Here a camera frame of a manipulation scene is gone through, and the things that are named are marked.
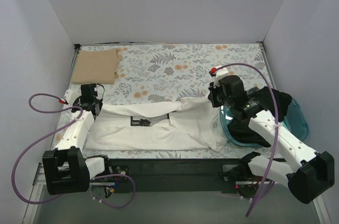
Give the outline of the white printed t-shirt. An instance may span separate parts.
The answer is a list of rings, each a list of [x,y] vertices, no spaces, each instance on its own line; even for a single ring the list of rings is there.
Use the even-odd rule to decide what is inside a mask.
[[[206,97],[185,97],[178,102],[103,105],[85,148],[220,151],[226,143],[219,109]]]

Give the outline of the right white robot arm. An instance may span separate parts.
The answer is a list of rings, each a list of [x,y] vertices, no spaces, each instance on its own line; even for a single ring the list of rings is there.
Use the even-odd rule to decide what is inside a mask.
[[[249,93],[243,81],[235,75],[214,75],[208,99],[213,107],[227,107],[245,134],[253,132],[252,142],[272,147],[282,162],[251,152],[239,164],[227,171],[227,176],[252,180],[256,176],[271,183],[286,186],[300,202],[308,204],[330,189],[335,183],[333,156],[305,145],[281,123],[292,102],[290,95],[266,86]]]

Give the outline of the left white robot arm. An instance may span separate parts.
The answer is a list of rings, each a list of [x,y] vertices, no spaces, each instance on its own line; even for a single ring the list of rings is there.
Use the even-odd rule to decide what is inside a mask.
[[[86,192],[93,178],[106,182],[112,177],[113,169],[106,155],[84,158],[82,153],[90,128],[103,106],[97,91],[99,86],[83,84],[79,93],[66,92],[66,102],[72,106],[72,124],[55,148],[45,151],[42,157],[47,190],[51,195]]]

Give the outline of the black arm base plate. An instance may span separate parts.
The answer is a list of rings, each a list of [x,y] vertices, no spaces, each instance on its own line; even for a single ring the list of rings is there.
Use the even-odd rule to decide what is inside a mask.
[[[109,172],[123,174],[116,193],[136,192],[221,192],[252,198],[261,179],[236,171],[239,159],[109,159]]]

